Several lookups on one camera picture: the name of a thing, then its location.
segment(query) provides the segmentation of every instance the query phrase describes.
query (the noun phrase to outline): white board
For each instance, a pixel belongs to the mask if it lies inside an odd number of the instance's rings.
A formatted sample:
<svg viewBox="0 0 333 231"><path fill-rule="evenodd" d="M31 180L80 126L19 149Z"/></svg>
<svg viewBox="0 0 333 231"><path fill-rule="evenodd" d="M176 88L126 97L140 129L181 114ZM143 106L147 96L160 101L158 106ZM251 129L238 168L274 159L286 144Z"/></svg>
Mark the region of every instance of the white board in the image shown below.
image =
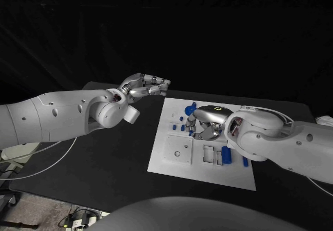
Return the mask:
<svg viewBox="0 0 333 231"><path fill-rule="evenodd" d="M225 107L233 111L241 108L240 105L166 98L149 162L149 172L256 191L251 160L248 160L248 167L245 167L243 155L233 150L233 163L230 165L218 164L221 162L222 147L227 146L224 133L215 141L199 141L189 136L186 131L182 131L182 125L185 125L188 119L185 108L194 102L196 102L198 108L208 105ZM204 128L198 122L196 132L202 131Z"/></svg>

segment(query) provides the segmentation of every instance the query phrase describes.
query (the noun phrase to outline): table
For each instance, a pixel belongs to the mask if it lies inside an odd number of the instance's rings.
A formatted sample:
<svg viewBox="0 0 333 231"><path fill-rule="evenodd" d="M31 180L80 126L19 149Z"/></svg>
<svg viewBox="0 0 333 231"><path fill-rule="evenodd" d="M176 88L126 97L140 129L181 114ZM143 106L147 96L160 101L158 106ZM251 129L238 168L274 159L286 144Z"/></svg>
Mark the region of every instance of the table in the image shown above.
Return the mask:
<svg viewBox="0 0 333 231"><path fill-rule="evenodd" d="M91 82L84 89L116 87ZM299 103L173 90L168 97L267 107L294 120L315 122L309 107ZM142 112L133 125L123 120L114 128L78 137L64 160L42 174L15 180L11 189L107 212L155 197L209 198L261 211L310 230L332 229L333 198L305 176L270 160L253 162L257 192L147 172L163 101L162 96L142 99L133 105ZM44 154L34 155L18 177L44 170L72 142L64 141Z"/></svg>

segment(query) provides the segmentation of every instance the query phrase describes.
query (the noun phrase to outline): floor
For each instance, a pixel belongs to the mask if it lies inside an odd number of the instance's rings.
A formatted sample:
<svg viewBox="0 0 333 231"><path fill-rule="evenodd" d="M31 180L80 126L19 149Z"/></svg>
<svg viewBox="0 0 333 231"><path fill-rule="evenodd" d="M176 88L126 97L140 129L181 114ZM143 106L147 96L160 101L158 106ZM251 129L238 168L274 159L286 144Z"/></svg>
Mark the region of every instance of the floor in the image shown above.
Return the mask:
<svg viewBox="0 0 333 231"><path fill-rule="evenodd" d="M70 210L78 206L47 199L44 197L23 193L18 205L11 208L5 214L3 221L22 222L25 224L39 224L41 231L65 231L58 227L58 223L68 215ZM16 229L0 227L0 231L31 231L32 229Z"/></svg>

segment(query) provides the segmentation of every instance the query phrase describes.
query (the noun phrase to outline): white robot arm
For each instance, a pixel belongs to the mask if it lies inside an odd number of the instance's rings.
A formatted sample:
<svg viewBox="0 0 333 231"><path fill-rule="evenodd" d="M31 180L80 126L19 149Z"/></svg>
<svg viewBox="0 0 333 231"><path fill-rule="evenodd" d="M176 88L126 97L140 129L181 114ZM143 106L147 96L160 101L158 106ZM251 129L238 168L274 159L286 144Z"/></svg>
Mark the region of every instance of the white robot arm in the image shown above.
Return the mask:
<svg viewBox="0 0 333 231"><path fill-rule="evenodd" d="M166 95L171 81L137 73L119 89L51 92L15 104L0 105L0 150L32 142L65 141L140 112L130 106L147 95Z"/></svg>
<svg viewBox="0 0 333 231"><path fill-rule="evenodd" d="M222 133L228 147L254 161L273 160L284 169L333 184L333 127L284 123L279 113L244 106L235 113L218 106L198 108L186 121L196 119L205 131L192 133L198 140L215 140Z"/></svg>

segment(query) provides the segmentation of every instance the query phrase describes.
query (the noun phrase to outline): blue cylinder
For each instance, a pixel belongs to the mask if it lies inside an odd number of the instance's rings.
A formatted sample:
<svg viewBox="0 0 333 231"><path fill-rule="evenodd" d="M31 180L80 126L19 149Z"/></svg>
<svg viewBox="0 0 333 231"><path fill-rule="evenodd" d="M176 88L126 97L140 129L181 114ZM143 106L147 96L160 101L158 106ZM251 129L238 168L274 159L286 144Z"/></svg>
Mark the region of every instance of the blue cylinder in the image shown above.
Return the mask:
<svg viewBox="0 0 333 231"><path fill-rule="evenodd" d="M244 163L244 167L248 167L248 158L245 156L243 157L243 163Z"/></svg>
<svg viewBox="0 0 333 231"><path fill-rule="evenodd" d="M222 147L222 163L227 165L230 165L233 163L231 149L227 146Z"/></svg>
<svg viewBox="0 0 333 231"><path fill-rule="evenodd" d="M196 110L196 102L194 102L194 104L186 107L185 114L189 116L195 110Z"/></svg>

